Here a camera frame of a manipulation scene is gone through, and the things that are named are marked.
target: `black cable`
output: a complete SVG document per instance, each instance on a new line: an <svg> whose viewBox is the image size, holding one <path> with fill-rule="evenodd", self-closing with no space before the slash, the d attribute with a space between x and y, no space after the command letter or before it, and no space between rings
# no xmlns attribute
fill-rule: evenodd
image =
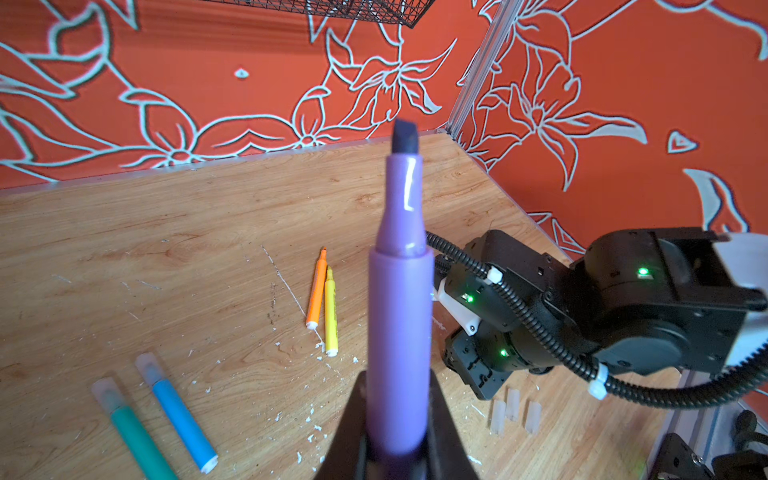
<svg viewBox="0 0 768 480"><path fill-rule="evenodd" d="M731 438L737 452L747 450L751 442L768 446L768 435L755 432L755 430L757 430L757 415L754 412L744 410L736 417Z"/></svg>
<svg viewBox="0 0 768 480"><path fill-rule="evenodd" d="M470 257L464 250L444 238L427 232L427 244L445 254L481 278L488 275L489 266ZM554 358L586 381L597 378L598 369L591 358L569 351L539 322L518 294L504 281L492 284L493 290L507 303L520 323ZM721 406L741 398L768 379L768 343L764 343L747 360L703 385L682 389L654 389L627 383L608 376L608 393L641 405L662 409L705 409Z"/></svg>

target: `marker cap on table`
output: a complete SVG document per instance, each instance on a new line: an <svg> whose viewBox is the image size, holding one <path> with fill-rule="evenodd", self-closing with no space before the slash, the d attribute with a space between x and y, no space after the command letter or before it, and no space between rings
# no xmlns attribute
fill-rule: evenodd
<svg viewBox="0 0 768 480"><path fill-rule="evenodd" d="M326 353L336 356L339 353L339 337L336 331L336 282L333 270L328 267L326 276Z"/></svg>
<svg viewBox="0 0 768 480"><path fill-rule="evenodd" d="M310 295L310 311L306 314L306 328L310 330L317 329L320 323L320 305L323 303L323 284L326 281L326 248L320 251L320 258L315 264L315 280L312 283L312 294Z"/></svg>
<svg viewBox="0 0 768 480"><path fill-rule="evenodd" d="M203 430L195 422L170 380L166 378L157 358L152 353L142 353L136 358L136 368L152 389L197 467L201 472L209 473L218 464L219 455L214 451L214 447L210 446Z"/></svg>
<svg viewBox="0 0 768 480"><path fill-rule="evenodd" d="M141 467L148 480L178 480L178 477L157 449L147 430L128 406L118 384L107 377L91 386L91 393L109 415L112 425L120 433L123 442Z"/></svg>

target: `floral wall pattern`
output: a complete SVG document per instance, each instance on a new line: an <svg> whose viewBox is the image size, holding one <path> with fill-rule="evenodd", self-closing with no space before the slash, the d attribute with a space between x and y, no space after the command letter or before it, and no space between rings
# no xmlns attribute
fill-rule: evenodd
<svg viewBox="0 0 768 480"><path fill-rule="evenodd" d="M768 233L767 29L755 0L524 0L456 139L573 258L621 228Z"/></svg>
<svg viewBox="0 0 768 480"><path fill-rule="evenodd" d="M3 2L0 187L382 136L398 114L437 128L486 10L436 2L408 30L197 0Z"/></svg>

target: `blue marker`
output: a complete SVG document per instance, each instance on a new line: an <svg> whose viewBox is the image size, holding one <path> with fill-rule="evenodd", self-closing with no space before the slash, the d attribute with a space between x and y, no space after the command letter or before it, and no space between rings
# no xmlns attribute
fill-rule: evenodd
<svg viewBox="0 0 768 480"><path fill-rule="evenodd" d="M189 450L197 467L203 473L210 473L219 462L219 455L210 446L203 430L192 418L192 414L176 393L170 380L165 377L160 363L152 353L142 353L136 358L136 368L157 397L157 401L163 407L165 415L168 415L170 423L173 424L181 441Z"/></svg>

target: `wooden table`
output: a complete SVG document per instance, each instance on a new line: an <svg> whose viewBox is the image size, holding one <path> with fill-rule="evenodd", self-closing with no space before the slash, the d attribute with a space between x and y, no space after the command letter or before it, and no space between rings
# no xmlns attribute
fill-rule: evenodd
<svg viewBox="0 0 768 480"><path fill-rule="evenodd" d="M133 366L148 350L220 454L208 478L312 478L366 367L367 253L388 149L361 144L0 197L0 478L142 478L91 397L105 375L180 478L199 478ZM447 135L423 137L422 152L430 230L463 245L494 227L566 261ZM303 321L322 246L338 291L332 359ZM543 405L541 431L531 437L508 422L502 437L489 435L490 403L439 359L456 327L435 308L432 366L481 477L639 475L663 412L598 402L562 368L516 373L508 385Z"/></svg>

